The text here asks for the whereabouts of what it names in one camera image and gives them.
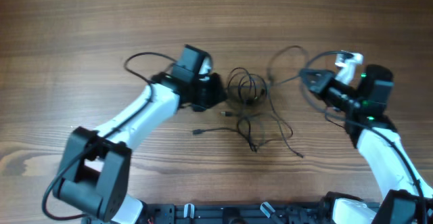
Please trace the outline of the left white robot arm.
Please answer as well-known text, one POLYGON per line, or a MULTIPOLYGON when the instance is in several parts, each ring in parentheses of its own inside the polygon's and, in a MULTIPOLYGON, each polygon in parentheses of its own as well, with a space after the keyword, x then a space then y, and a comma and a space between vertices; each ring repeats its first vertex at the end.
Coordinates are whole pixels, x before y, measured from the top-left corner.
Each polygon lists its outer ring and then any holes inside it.
POLYGON ((212 56, 185 45, 179 59, 151 78, 124 69, 146 82, 139 97, 113 119, 93 130, 71 132, 60 162, 41 202, 49 219, 97 219, 102 223, 145 223, 146 205, 127 193, 134 150, 160 124, 183 106, 203 112, 226 100, 212 56))

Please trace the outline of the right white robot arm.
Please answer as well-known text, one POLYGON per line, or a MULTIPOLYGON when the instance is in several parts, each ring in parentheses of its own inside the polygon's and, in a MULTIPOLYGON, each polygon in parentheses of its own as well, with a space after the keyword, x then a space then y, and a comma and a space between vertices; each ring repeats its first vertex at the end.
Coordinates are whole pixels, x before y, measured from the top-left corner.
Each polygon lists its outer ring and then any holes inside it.
POLYGON ((344 129, 354 148, 367 161, 382 194, 378 210, 353 197, 331 201, 334 223, 431 223, 432 188, 422 179, 401 143, 392 121, 384 114, 393 74, 368 65, 357 88, 338 80, 330 70, 303 68, 302 83, 317 99, 342 111, 344 129))

